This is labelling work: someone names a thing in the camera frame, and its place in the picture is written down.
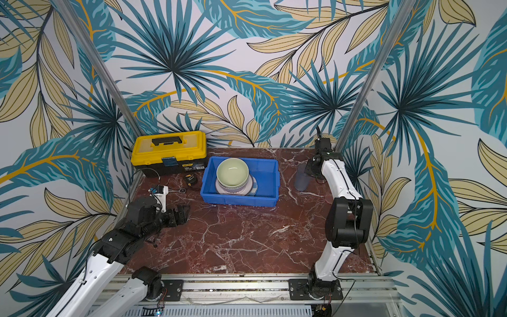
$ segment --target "marble surface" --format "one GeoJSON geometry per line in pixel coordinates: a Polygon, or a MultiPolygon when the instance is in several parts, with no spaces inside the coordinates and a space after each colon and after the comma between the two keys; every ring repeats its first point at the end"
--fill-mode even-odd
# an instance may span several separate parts
{"type": "MultiPolygon", "coordinates": [[[[306,192],[298,192],[293,178],[299,163],[311,157],[311,149],[208,149],[209,156],[276,159],[280,170],[276,207],[210,205],[202,201],[199,183],[185,194],[169,193],[167,207],[191,206],[189,221],[164,229],[157,248],[144,247],[121,273],[141,266],[161,273],[307,273],[324,249],[325,218],[331,207],[327,184],[311,181],[306,192]]],[[[137,197],[148,196],[157,179],[146,178],[137,197]]],[[[182,175],[161,178],[171,189],[187,187],[182,175]]],[[[340,272],[373,272],[364,245],[359,256],[347,257],[340,272]]]]}

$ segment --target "bowl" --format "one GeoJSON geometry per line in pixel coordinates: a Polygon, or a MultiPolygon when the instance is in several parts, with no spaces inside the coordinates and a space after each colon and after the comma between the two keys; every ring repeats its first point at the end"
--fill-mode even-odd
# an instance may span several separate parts
{"type": "Polygon", "coordinates": [[[249,175],[248,165],[235,157],[222,161],[216,169],[216,179],[225,189],[237,190],[245,186],[249,175]]]}

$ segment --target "bin handle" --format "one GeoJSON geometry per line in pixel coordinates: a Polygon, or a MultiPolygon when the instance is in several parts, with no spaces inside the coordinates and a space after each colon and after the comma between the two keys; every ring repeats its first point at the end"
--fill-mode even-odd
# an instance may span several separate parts
{"type": "Polygon", "coordinates": [[[172,144],[174,142],[183,143],[182,139],[179,136],[160,137],[152,139],[152,143],[155,146],[158,146],[160,143],[167,145],[172,144]]]}

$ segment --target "black bracket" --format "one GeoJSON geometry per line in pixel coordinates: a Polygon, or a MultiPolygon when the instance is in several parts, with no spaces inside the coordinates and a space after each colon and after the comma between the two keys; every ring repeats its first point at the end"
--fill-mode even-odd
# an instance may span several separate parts
{"type": "Polygon", "coordinates": [[[308,288],[308,279],[304,278],[294,278],[288,280],[288,290],[291,295],[291,300],[315,300],[320,299],[321,297],[325,297],[326,295],[329,298],[329,294],[331,295],[331,300],[342,300],[343,293],[342,288],[340,286],[340,282],[337,280],[334,283],[334,287],[332,289],[327,290],[326,292],[315,292],[310,296],[310,290],[308,288]]]}
{"type": "Polygon", "coordinates": [[[164,283],[164,288],[167,289],[167,293],[162,300],[166,302],[179,302],[183,291],[183,280],[163,279],[162,283],[164,283]]]}

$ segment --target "blue plastic bin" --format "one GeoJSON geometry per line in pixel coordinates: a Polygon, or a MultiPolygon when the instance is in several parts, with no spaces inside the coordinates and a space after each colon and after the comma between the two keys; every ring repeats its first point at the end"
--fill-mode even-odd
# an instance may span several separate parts
{"type": "Polygon", "coordinates": [[[221,205],[243,205],[258,207],[274,207],[278,201],[278,188],[280,187],[280,172],[278,161],[268,159],[242,158],[248,165],[250,174],[257,180],[257,193],[255,196],[221,195],[216,192],[216,169],[219,164],[229,157],[211,156],[208,167],[204,170],[202,178],[201,196],[207,203],[221,205]]]}

